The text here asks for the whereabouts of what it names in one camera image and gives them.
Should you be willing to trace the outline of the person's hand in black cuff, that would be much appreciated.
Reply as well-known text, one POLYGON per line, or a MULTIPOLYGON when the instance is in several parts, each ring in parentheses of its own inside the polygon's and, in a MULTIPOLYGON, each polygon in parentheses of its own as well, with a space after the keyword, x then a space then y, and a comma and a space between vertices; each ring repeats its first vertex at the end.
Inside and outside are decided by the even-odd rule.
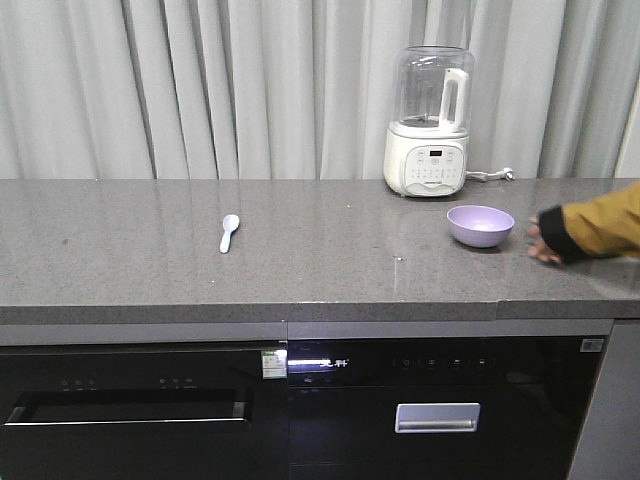
POLYGON ((538 212, 529 222, 528 235, 533 240, 528 249, 530 257, 555 264, 574 263, 589 258, 569 234, 560 205, 538 212))

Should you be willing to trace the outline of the mustard yellow jacket sleeve forearm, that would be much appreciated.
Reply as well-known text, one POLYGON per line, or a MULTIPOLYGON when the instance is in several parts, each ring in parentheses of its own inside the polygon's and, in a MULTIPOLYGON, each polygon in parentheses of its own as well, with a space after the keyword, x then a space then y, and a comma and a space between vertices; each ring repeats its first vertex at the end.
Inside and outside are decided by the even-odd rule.
POLYGON ((639 182, 561 210, 568 236, 564 257, 639 257, 639 182))

